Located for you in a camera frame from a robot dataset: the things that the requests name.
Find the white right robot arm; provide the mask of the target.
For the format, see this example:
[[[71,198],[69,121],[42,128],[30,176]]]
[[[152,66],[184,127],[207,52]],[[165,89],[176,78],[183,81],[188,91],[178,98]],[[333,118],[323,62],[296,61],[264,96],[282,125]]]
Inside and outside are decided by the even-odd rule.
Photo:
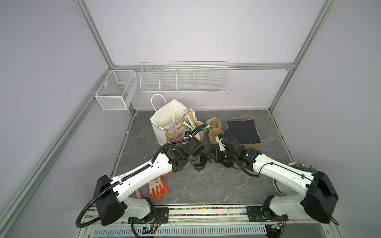
[[[222,163],[251,177],[268,176],[296,192],[296,195],[268,196],[260,209],[264,219],[270,221],[283,215],[308,215],[323,224],[334,221],[332,215],[339,197],[327,174],[293,168],[256,149],[246,149],[229,136],[217,136],[216,141]]]

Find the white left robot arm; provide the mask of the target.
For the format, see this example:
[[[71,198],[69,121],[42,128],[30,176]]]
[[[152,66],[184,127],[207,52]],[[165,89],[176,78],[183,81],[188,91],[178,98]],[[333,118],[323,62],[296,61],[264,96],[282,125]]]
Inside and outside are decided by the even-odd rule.
[[[180,171],[206,154],[206,147],[192,137],[161,146],[150,161],[127,173],[113,178],[100,177],[93,198],[76,218],[76,227],[84,228],[98,221],[107,226],[118,221],[125,213],[129,217],[152,220],[156,212],[152,201],[148,198],[134,199],[130,197],[131,194],[151,180]]]

